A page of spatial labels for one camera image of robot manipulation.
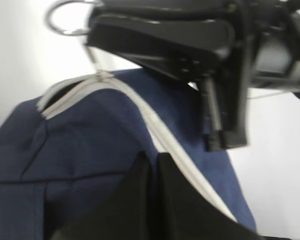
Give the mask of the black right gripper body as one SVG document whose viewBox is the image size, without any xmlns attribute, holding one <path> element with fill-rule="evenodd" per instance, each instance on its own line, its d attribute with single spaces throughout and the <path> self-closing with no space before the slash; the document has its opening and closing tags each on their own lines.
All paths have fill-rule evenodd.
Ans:
<svg viewBox="0 0 300 240">
<path fill-rule="evenodd" d="M 300 99 L 300 0 L 238 0 L 240 18 L 230 56 L 199 74 L 202 133 L 208 151 L 247 145 L 249 88 L 282 90 Z"/>
</svg>

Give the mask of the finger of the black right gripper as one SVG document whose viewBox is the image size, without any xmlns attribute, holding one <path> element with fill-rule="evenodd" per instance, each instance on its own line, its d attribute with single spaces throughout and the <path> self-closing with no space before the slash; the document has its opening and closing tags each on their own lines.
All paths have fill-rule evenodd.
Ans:
<svg viewBox="0 0 300 240">
<path fill-rule="evenodd" d="M 225 20 L 145 21 L 99 18 L 88 45 L 177 81 L 190 81 L 220 67 L 235 43 Z"/>
<path fill-rule="evenodd" d="M 106 15 L 148 20 L 205 20 L 240 18 L 237 0 L 104 0 L 94 7 L 92 20 Z"/>
</svg>

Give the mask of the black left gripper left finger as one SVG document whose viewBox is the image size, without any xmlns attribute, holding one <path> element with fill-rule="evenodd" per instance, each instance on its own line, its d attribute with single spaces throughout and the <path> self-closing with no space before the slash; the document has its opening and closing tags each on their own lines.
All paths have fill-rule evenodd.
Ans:
<svg viewBox="0 0 300 240">
<path fill-rule="evenodd" d="M 152 167 L 139 152 L 114 192 L 76 221 L 58 229 L 53 240 L 154 240 Z"/>
</svg>

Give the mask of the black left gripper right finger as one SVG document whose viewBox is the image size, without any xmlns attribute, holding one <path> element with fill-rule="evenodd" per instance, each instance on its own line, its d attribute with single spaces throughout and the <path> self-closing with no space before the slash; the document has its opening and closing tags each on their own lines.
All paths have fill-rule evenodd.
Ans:
<svg viewBox="0 0 300 240">
<path fill-rule="evenodd" d="M 258 234 L 225 216 L 181 173 L 168 153 L 157 158 L 162 240 L 257 240 Z"/>
</svg>

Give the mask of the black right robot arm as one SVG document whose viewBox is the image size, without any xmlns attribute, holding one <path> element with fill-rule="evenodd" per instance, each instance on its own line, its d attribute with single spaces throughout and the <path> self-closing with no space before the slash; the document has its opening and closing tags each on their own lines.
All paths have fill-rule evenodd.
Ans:
<svg viewBox="0 0 300 240">
<path fill-rule="evenodd" d="M 209 151 L 247 144 L 249 88 L 300 99 L 300 0 L 103 0 L 87 26 L 89 46 L 197 86 Z"/>
</svg>

